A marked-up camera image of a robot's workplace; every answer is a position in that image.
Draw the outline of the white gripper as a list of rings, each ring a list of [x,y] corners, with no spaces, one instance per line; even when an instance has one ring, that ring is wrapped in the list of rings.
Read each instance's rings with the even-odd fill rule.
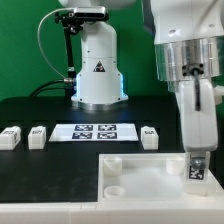
[[[194,169],[206,167],[206,155],[202,151],[215,150],[215,99],[212,84],[200,80],[200,110],[196,110],[194,81],[182,81],[176,93],[180,111],[183,147],[190,154]]]

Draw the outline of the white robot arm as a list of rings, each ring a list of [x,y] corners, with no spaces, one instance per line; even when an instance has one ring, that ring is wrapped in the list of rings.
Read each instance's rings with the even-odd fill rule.
[[[136,0],[58,0],[68,13],[58,20],[81,34],[82,68],[76,76],[76,104],[111,106],[127,98],[117,69],[115,30],[110,10]],[[157,74],[176,95],[187,164],[203,170],[217,149],[215,88],[221,74],[224,0],[142,0],[144,24],[155,33]]]

